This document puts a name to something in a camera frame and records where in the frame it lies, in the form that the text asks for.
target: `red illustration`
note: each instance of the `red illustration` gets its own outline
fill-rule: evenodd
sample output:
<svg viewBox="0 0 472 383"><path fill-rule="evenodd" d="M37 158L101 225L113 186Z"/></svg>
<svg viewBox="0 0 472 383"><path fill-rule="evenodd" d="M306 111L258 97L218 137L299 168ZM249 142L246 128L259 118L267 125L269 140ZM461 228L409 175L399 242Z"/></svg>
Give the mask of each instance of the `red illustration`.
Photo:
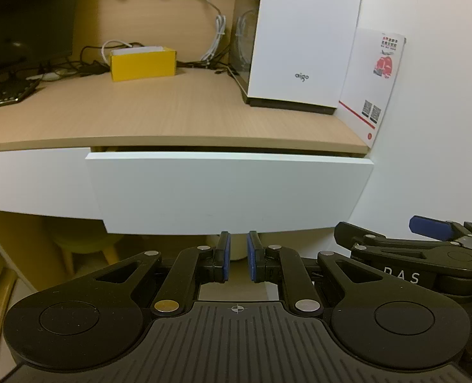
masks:
<svg viewBox="0 0 472 383"><path fill-rule="evenodd" d="M390 78L392 74L392 58L390 56L380 57L373 73L378 76L383 76L385 79Z"/></svg>

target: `red stripe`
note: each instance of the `red stripe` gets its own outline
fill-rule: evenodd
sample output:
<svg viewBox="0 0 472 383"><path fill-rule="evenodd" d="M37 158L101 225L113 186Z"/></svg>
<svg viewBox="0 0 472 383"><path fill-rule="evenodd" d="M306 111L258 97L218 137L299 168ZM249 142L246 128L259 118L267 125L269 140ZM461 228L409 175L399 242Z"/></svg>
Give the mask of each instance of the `red stripe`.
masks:
<svg viewBox="0 0 472 383"><path fill-rule="evenodd" d="M353 109L351 109L348 105L345 105L345 104L342 103L341 101L339 101L339 103L340 103L342 106L344 106L348 111L353 112L353 114L354 114L355 116L358 116L360 119L362 119L362 120L363 120L367 125L369 125L372 129L374 129L374 130L376 129L376 127L375 127L373 124L371 124L370 122L367 122L364 118L362 118L359 114L357 114L357 113L356 113Z"/></svg>

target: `desk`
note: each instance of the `desk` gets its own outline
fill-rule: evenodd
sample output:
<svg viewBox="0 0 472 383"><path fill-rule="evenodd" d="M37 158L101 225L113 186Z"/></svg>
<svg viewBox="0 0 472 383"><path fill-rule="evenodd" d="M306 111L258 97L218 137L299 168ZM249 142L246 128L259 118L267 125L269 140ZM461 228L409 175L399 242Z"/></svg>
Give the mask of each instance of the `desk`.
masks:
<svg viewBox="0 0 472 383"><path fill-rule="evenodd" d="M332 227L367 182L366 152L337 118L252 108L213 71L46 84L0 108L0 251L43 289L65 273L41 215L133 234ZM46 255L45 269L27 246Z"/></svg>

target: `yellow box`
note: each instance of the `yellow box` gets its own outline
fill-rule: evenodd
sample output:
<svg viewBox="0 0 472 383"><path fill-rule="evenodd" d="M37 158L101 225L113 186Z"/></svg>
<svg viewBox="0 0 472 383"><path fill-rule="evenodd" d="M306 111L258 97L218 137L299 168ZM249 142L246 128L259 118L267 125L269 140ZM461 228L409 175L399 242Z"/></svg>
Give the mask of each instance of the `yellow box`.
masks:
<svg viewBox="0 0 472 383"><path fill-rule="evenodd" d="M112 80L155 78L176 74L176 51L162 46L128 47L112 52Z"/></svg>

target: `ribbed black surface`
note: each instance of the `ribbed black surface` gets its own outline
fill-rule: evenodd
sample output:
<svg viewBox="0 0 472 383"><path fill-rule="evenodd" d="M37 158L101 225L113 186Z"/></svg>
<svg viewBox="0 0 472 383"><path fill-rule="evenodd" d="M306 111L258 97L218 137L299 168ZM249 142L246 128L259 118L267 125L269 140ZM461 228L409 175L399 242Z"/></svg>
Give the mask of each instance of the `ribbed black surface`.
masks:
<svg viewBox="0 0 472 383"><path fill-rule="evenodd" d="M126 357L72 374L22 366L7 383L465 383L456 367L396 373L346 354L323 323L287 313L278 302L196 302L158 319Z"/></svg>

